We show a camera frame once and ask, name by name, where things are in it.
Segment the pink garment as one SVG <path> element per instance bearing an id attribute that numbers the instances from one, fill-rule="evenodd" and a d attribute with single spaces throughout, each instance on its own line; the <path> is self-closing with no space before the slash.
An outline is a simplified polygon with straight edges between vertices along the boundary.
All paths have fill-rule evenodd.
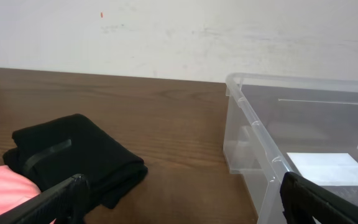
<path id="1" fill-rule="evenodd" d="M 0 215 L 39 194 L 40 189 L 31 180 L 7 165 L 0 166 Z"/>

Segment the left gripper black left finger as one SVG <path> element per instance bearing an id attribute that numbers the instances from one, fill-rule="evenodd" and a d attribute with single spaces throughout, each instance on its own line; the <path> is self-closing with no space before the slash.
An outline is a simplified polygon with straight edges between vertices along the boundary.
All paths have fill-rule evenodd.
<path id="1" fill-rule="evenodd" d="M 88 199 L 88 181 L 76 174 L 1 214 L 0 223 L 81 223 Z"/>

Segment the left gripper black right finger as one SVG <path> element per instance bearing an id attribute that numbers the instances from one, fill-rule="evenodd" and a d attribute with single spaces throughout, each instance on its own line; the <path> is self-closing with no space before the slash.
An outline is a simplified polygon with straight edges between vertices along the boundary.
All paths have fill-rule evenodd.
<path id="1" fill-rule="evenodd" d="M 288 224 L 358 224 L 358 206 L 294 172 L 283 176 L 280 197 Z"/>

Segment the black garment with tape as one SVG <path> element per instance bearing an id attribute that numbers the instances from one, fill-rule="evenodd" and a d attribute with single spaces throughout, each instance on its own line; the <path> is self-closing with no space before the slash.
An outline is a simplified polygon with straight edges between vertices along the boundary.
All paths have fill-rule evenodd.
<path id="1" fill-rule="evenodd" d="M 16 147 L 4 164 L 41 191 L 82 174 L 89 185 L 87 210 L 113 209 L 148 173 L 144 160 L 127 150 L 90 119 L 73 114 L 14 131 Z"/>

